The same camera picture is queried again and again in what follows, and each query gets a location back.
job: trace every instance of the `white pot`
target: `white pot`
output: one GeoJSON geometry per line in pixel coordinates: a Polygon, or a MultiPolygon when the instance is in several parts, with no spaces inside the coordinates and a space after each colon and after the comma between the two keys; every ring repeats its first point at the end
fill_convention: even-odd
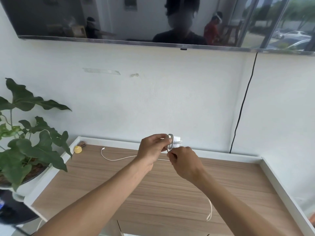
{"type": "Polygon", "coordinates": [[[24,197],[27,196],[30,192],[32,192],[32,190],[37,185],[38,181],[42,178],[42,176],[46,173],[46,171],[48,169],[49,169],[49,167],[47,167],[42,173],[40,173],[34,179],[31,179],[30,181],[20,185],[16,192],[14,191],[14,189],[12,187],[1,187],[0,186],[0,189],[12,191],[12,197],[18,202],[23,202],[24,197]]]}

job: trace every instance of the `tv screen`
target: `tv screen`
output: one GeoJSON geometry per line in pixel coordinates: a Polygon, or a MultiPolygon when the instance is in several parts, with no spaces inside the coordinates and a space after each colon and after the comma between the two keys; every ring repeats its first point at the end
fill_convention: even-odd
{"type": "Polygon", "coordinates": [[[19,38],[314,51],[315,0],[1,0],[19,38]]]}

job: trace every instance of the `yellow object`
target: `yellow object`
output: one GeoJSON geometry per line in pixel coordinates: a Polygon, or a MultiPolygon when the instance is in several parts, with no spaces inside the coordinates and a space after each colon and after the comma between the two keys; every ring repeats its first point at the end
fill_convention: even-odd
{"type": "Polygon", "coordinates": [[[75,146],[74,147],[74,152],[75,153],[80,153],[82,151],[82,147],[80,147],[80,146],[75,146]]]}

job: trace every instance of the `wooden tabletop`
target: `wooden tabletop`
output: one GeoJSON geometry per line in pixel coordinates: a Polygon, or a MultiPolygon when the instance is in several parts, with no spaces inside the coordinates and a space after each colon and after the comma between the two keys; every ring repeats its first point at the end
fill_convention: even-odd
{"type": "MultiPolygon", "coordinates": [[[[127,165],[132,158],[107,161],[102,146],[87,145],[67,161],[68,172],[59,171],[32,207],[50,219],[127,165]]],[[[136,150],[106,147],[110,159],[136,155],[136,150]]],[[[165,154],[160,158],[167,159],[165,154]]],[[[285,235],[302,235],[258,164],[201,158],[207,171],[232,194],[260,213],[285,235]]],[[[122,226],[147,224],[180,230],[233,235],[207,197],[180,178],[168,161],[157,161],[139,186],[114,215],[122,226]]]]}

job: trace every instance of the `left hand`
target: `left hand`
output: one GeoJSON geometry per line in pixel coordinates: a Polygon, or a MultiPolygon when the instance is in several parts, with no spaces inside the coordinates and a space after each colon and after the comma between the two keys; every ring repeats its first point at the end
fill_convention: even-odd
{"type": "Polygon", "coordinates": [[[162,151],[167,150],[167,145],[172,142],[167,134],[154,134],[141,140],[135,160],[142,160],[151,170],[162,151]]]}

